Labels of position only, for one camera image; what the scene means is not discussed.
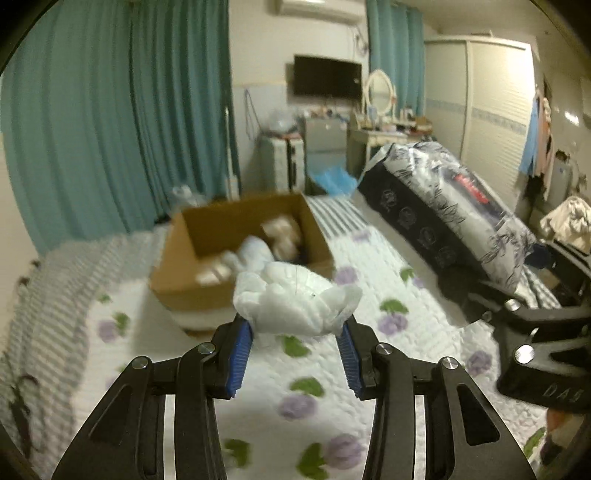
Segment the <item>teal curtain left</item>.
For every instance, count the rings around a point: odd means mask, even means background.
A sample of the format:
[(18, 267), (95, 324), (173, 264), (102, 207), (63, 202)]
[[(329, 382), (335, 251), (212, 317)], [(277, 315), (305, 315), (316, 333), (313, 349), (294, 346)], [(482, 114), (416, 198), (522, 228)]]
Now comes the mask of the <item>teal curtain left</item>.
[(40, 254), (152, 228), (185, 186), (238, 190), (229, 5), (59, 1), (3, 73), (16, 204)]

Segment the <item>white oval vanity mirror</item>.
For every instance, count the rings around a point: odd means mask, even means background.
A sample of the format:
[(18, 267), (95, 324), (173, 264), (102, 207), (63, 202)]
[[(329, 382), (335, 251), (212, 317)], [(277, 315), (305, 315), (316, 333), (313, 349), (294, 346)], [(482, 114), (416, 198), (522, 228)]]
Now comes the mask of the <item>white oval vanity mirror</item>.
[(363, 84), (363, 100), (368, 109), (373, 108), (379, 116), (389, 116), (397, 104), (397, 91), (389, 75), (381, 69), (370, 72)]

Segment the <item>white soft cloth bundle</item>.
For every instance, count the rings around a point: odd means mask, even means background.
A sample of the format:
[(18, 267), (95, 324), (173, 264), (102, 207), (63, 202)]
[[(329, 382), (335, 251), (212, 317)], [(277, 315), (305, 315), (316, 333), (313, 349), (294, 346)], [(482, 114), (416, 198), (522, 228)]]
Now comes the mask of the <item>white soft cloth bundle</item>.
[(253, 333), (321, 337), (341, 334), (362, 296), (355, 284), (338, 285), (304, 266), (270, 262), (262, 271), (238, 274), (232, 302)]

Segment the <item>teal curtain right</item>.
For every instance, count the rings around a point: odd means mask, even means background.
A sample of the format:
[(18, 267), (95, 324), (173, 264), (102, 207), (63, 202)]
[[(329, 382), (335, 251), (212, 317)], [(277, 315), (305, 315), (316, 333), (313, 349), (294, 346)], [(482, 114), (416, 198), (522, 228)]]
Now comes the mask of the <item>teal curtain right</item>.
[(394, 1), (369, 0), (370, 70), (383, 70), (397, 91), (396, 112), (410, 107), (422, 115), (425, 103), (423, 14)]

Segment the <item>white storage drawer unit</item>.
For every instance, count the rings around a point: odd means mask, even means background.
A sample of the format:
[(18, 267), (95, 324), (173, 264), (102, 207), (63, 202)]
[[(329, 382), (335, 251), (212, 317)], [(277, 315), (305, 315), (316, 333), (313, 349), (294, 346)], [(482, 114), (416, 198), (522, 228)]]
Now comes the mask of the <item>white storage drawer unit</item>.
[(304, 192), (304, 140), (263, 136), (259, 140), (259, 159), (263, 169), (264, 190)]

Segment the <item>white soft item in box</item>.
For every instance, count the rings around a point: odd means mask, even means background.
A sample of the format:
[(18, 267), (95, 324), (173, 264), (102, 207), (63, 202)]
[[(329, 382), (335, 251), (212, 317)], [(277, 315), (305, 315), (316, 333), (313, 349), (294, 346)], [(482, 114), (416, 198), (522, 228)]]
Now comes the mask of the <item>white soft item in box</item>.
[(273, 261), (270, 247), (256, 236), (245, 238), (236, 251), (224, 251), (221, 254), (221, 262), (235, 274), (262, 271), (266, 264)]

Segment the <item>beige plush toy in box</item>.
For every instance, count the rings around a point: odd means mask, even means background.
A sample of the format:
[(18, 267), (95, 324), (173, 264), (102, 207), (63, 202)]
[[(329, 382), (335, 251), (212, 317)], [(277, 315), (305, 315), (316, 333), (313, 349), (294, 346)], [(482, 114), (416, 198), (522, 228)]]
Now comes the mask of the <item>beige plush toy in box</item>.
[(303, 242), (301, 227), (293, 216), (280, 215), (262, 224), (263, 233), (270, 240), (270, 250), (277, 261), (294, 262)]

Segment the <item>blue plastic bag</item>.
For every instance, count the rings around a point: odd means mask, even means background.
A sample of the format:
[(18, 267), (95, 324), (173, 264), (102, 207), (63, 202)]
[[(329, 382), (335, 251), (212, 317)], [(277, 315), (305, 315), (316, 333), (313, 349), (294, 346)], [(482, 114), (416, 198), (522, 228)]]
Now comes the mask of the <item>blue plastic bag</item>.
[(325, 195), (349, 196), (356, 190), (358, 180), (342, 167), (334, 166), (311, 174), (311, 184)]

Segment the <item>grey cabinet under television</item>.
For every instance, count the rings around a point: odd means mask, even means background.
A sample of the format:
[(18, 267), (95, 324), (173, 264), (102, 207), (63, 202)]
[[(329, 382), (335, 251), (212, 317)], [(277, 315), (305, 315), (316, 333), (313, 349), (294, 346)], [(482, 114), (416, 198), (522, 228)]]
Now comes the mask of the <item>grey cabinet under television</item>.
[(339, 118), (304, 120), (305, 169), (312, 179), (332, 168), (346, 170), (348, 123)]

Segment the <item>floral quilted bed cover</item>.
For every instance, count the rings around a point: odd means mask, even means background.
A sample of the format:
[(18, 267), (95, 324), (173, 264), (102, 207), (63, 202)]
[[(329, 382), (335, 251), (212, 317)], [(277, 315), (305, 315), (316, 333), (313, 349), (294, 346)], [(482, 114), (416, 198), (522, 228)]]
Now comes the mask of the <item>floral quilted bed cover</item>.
[[(456, 358), (527, 458), (537, 461), (546, 412), (497, 392), (498, 348), (490, 327), (448, 316), (348, 199), (311, 197), (308, 206), (335, 259), (335, 282), (363, 290), (356, 319), (411, 357)], [(148, 286), (166, 234), (159, 227), (66, 243), (18, 289), (10, 329), (1, 337), (1, 421), (16, 436), (10, 404), (24, 402), (30, 461), (41, 478), (51, 476), (134, 357), (160, 361), (194, 346)], [(216, 416), (231, 479), (358, 479), (374, 406), (349, 389), (334, 337), (266, 335), (253, 343), (235, 400), (218, 402)]]

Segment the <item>black wall television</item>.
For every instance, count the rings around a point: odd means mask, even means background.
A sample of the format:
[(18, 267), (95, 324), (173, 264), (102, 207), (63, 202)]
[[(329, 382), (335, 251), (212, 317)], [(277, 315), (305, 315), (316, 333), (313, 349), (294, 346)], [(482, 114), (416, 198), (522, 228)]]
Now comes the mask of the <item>black wall television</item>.
[(317, 56), (294, 56), (294, 95), (359, 101), (362, 65)]

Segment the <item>cream crumpled cloth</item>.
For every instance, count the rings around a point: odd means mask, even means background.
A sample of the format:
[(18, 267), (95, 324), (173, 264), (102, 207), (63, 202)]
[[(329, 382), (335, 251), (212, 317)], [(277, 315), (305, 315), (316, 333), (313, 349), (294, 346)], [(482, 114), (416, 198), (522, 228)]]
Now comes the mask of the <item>cream crumpled cloth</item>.
[(540, 228), (546, 236), (590, 253), (590, 205), (580, 197), (568, 197), (540, 220)]

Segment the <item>white air conditioner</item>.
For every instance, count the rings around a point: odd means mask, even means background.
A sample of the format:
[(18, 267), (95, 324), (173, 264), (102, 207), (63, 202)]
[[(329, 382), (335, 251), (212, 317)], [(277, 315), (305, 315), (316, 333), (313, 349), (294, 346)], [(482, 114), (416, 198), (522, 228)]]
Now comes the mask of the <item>white air conditioner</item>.
[(315, 18), (345, 24), (358, 24), (366, 18), (362, 1), (342, 0), (277, 0), (274, 2), (280, 15)]

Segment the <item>teal curtain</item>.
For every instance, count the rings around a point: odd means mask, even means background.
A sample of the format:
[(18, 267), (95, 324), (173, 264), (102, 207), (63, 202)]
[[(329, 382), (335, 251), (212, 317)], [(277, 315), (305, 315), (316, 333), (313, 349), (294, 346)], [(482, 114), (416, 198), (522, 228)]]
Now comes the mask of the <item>teal curtain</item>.
[(185, 186), (238, 190), (229, 5), (59, 1), (3, 73), (16, 204), (40, 254), (152, 228)]
[(397, 91), (396, 112), (410, 107), (422, 115), (425, 103), (423, 14), (394, 1), (369, 0), (370, 70), (383, 70)]

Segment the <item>white sliding wardrobe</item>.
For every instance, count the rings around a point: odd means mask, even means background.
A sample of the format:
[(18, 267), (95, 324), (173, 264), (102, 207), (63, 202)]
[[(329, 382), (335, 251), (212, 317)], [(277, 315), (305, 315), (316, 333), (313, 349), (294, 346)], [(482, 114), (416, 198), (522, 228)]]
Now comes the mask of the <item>white sliding wardrobe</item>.
[(478, 36), (425, 41), (425, 116), (438, 141), (510, 209), (535, 97), (527, 43)]

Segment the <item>black white floral folded duvet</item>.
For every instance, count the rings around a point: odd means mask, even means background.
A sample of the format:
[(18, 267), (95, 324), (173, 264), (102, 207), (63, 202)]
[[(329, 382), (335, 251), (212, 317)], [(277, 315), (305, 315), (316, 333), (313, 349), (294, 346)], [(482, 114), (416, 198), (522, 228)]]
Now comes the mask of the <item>black white floral folded duvet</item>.
[(435, 272), (462, 266), (509, 291), (536, 243), (496, 192), (435, 141), (382, 147), (363, 170), (356, 200)]

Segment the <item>hanging clothes on wall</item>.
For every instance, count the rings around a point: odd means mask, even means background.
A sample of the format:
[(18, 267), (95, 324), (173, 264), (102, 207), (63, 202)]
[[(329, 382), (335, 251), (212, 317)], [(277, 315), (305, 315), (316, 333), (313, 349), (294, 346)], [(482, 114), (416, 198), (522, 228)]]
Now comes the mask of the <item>hanging clothes on wall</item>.
[(521, 174), (530, 177), (542, 177), (547, 174), (553, 147), (551, 125), (550, 102), (537, 90), (534, 95), (526, 143), (519, 167)]

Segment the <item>brown cardboard box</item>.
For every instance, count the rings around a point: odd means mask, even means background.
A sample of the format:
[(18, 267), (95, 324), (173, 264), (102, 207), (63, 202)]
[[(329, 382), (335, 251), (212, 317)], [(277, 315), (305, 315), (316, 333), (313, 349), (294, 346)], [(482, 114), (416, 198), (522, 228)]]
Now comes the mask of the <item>brown cardboard box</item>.
[(231, 305), (236, 275), (273, 261), (332, 277), (332, 253), (301, 194), (253, 196), (177, 213), (149, 285), (170, 310), (221, 309)]

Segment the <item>white dressing table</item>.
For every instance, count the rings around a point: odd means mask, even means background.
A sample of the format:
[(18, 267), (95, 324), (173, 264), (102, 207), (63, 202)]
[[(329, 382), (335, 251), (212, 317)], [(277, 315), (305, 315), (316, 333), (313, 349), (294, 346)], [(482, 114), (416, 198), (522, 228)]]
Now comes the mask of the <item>white dressing table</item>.
[(416, 120), (381, 117), (372, 123), (367, 116), (356, 113), (349, 121), (346, 169), (349, 175), (359, 178), (367, 162), (384, 145), (414, 143), (431, 137), (432, 133), (429, 120), (417, 124)]

